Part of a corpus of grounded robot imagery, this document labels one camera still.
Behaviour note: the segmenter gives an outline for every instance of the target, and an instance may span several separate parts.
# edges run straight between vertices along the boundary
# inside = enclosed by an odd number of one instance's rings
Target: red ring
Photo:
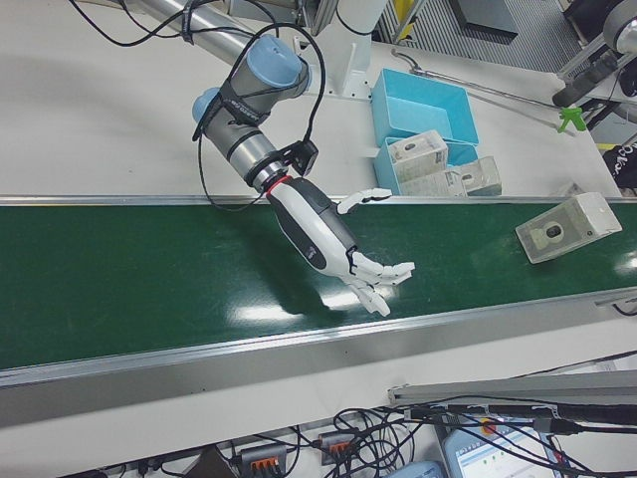
[[[272,186],[270,186],[268,188],[268,191],[266,192],[266,195],[270,195],[270,191],[272,191],[276,186],[278,186],[282,182],[285,182],[286,179],[292,179],[292,177],[289,176],[289,175],[283,176],[281,179],[279,179],[277,182],[275,182]]]

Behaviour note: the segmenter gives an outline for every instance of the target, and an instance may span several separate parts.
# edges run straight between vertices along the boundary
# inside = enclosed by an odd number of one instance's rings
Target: robotic finger
[[[391,190],[375,187],[363,191],[354,192],[338,203],[338,214],[347,214],[354,206],[369,201],[382,201],[391,197]]]
[[[374,291],[373,287],[362,282],[359,284],[347,284],[347,287],[353,291],[367,312],[372,314],[377,312],[382,317],[389,315],[389,306],[387,306],[382,296]]]
[[[396,286],[411,277],[416,266],[413,262],[403,262],[395,266],[378,264],[360,252],[352,254],[352,275],[372,285]]]

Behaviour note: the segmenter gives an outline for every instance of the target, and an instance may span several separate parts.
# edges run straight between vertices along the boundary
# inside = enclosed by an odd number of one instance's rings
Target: package
[[[410,181],[447,167],[447,143],[434,129],[396,141],[388,149],[398,182]]]
[[[492,156],[481,157],[453,169],[460,173],[467,195],[499,196],[502,194],[500,174]]]
[[[400,184],[400,191],[406,196],[466,196],[467,191],[458,171],[449,169],[418,177]]]
[[[516,228],[532,264],[554,259],[622,227],[598,192],[585,192],[562,202]]]

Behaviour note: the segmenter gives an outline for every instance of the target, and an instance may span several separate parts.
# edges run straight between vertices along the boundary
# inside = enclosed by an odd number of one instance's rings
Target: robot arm
[[[369,189],[336,205],[307,179],[288,176],[290,160],[256,126],[276,101],[300,95],[309,76],[307,64],[283,42],[264,36],[225,87],[209,90],[197,100],[194,118],[199,124],[204,119],[204,134],[246,183],[267,192],[281,229],[308,263],[322,274],[340,278],[367,311],[386,316],[389,308],[374,286],[403,282],[411,277],[414,265],[386,267],[367,259],[339,214],[360,202],[387,198],[391,192]]]
[[[248,40],[220,31],[249,29],[205,3],[136,0],[136,5],[155,19],[172,19],[169,25],[181,30],[188,42],[234,64],[220,88],[210,89],[196,100],[194,138],[208,137],[249,186],[267,193],[283,232],[310,265],[322,274],[340,278],[367,311],[386,316],[389,308],[374,286],[401,283],[411,277],[414,265],[385,267],[366,258],[339,214],[358,202],[388,197],[389,192],[370,189],[336,205],[308,180],[288,176],[289,166],[301,176],[307,174],[318,151],[308,137],[276,149],[259,124],[277,102],[295,98],[308,88],[310,68],[278,38],[262,35]]]

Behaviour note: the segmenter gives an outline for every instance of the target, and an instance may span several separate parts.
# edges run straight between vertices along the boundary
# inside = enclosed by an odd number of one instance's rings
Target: blue joint cap
[[[272,35],[264,35],[255,42],[247,61],[255,77],[273,88],[291,87],[303,68],[297,54]]]
[[[203,114],[206,111],[206,108],[208,108],[208,105],[210,105],[210,103],[215,99],[217,93],[219,93],[218,88],[209,88],[203,92],[197,100],[195,100],[195,103],[192,105],[192,118],[195,122],[199,123],[201,117],[203,117]]]

